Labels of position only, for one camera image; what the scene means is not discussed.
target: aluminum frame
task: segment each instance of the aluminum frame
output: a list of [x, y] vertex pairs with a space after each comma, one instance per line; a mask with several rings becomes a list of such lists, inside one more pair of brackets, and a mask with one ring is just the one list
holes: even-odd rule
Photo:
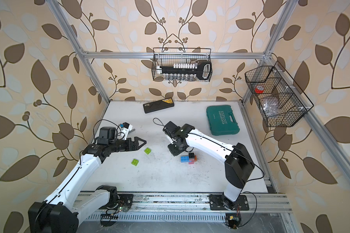
[[60, 24], [62, 30], [64, 31], [66, 37], [69, 39], [69, 42], [71, 46], [73, 47], [75, 53], [77, 54], [79, 60], [83, 64], [84, 68], [87, 70], [87, 73], [89, 77], [91, 78], [91, 81], [96, 86], [96, 89], [101, 94], [102, 99], [107, 104], [110, 102], [110, 99], [102, 85], [102, 83], [99, 81], [95, 71], [93, 70], [92, 65], [89, 63], [88, 59], [84, 58], [82, 54], [82, 47], [80, 46], [78, 39], [76, 38], [71, 26], [67, 22], [67, 19], [65, 18], [64, 14], [61, 11], [61, 8], [59, 6], [59, 3], [56, 0], [46, 0], [49, 9], [53, 13], [53, 15], [56, 17], [56, 20]]

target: metal grating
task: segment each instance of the metal grating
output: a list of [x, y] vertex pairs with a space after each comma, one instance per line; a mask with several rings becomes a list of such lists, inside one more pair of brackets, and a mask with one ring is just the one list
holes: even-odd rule
[[[97, 211], [91, 214], [85, 221], [100, 221], [101, 213]], [[139, 222], [225, 222], [225, 213], [154, 213], [154, 212], [120, 212], [116, 214], [117, 221]], [[102, 221], [109, 221], [108, 217], [102, 217]]]

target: black cable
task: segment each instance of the black cable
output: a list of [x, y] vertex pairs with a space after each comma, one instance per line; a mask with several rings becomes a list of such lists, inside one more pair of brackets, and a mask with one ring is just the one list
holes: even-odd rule
[[256, 203], [256, 204], [255, 204], [255, 209], [254, 209], [254, 212], [253, 212], [252, 216], [249, 218], [249, 220], [248, 220], [246, 223], [244, 223], [244, 224], [242, 224], [241, 226], [238, 226], [238, 227], [243, 227], [243, 226], [245, 226], [246, 224], [248, 224], [248, 222], [253, 218], [255, 212], [257, 211], [257, 206], [258, 206], [257, 197], [255, 196], [254, 193], [249, 192], [249, 191], [245, 191], [245, 192], [243, 192], [243, 193], [247, 193], [247, 192], [253, 194], [253, 196], [255, 197], [255, 203]]
[[[211, 140], [211, 139], [209, 139], [209, 138], [207, 138], [207, 137], [203, 137], [202, 135], [198, 135], [198, 134], [196, 134], [196, 133], [185, 133], [185, 134], [183, 134], [182, 136], [187, 135], [187, 134], [197, 135], [197, 136], [200, 136], [200, 137], [202, 137], [202, 138], [205, 138], [205, 139], [209, 140], [210, 142], [214, 142], [213, 140]], [[230, 149], [228, 149], [228, 148], [226, 148], [226, 147], [223, 147], [223, 146], [222, 146], [221, 144], [219, 144], [218, 142], [214, 142], [214, 143], [217, 144], [218, 146], [220, 146], [220, 147], [226, 149], [226, 150], [229, 150], [230, 152], [235, 153], [235, 154], [238, 155], [238, 156], [243, 157], [243, 158], [246, 159], [247, 161], [249, 161], [249, 162], [251, 162], [252, 164], [254, 164], [257, 168], [259, 168], [259, 169], [261, 170], [262, 174], [263, 174], [262, 177], [261, 177], [261, 178], [256, 178], [256, 179], [251, 179], [251, 180], [259, 180], [259, 179], [262, 179], [263, 177], [265, 177], [265, 173], [263, 172], [263, 170], [262, 170], [258, 165], [256, 165], [253, 161], [251, 161], [250, 159], [246, 158], [245, 156], [242, 156], [242, 155], [240, 155], [240, 154], [234, 152], [233, 150], [230, 150]]]

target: black wire basket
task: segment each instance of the black wire basket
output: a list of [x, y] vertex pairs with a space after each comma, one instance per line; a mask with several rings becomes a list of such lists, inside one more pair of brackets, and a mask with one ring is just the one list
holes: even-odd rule
[[210, 82], [211, 49], [153, 48], [153, 80]]
[[[277, 64], [248, 71], [245, 80], [267, 127], [292, 127], [314, 105], [288, 72], [293, 84], [285, 82], [280, 72], [286, 70]], [[303, 93], [308, 103], [303, 103], [294, 89]]]

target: wallpaper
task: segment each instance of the wallpaper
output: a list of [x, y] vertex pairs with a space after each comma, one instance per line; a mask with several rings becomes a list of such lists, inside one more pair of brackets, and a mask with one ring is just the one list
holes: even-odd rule
[[244, 73], [256, 68], [253, 59], [212, 60], [210, 82], [154, 81], [151, 60], [95, 59], [93, 68], [111, 100], [239, 100], [247, 90]]
[[273, 57], [305, 89], [315, 113], [350, 156], [350, 0], [303, 5], [296, 7]]
[[263, 52], [283, 0], [59, 0], [85, 51]]
[[298, 227], [303, 233], [350, 232], [350, 185], [305, 119], [291, 128], [267, 128], [251, 103], [245, 107]]
[[0, 232], [29, 232], [106, 106], [64, 35], [44, 1], [0, 0]]

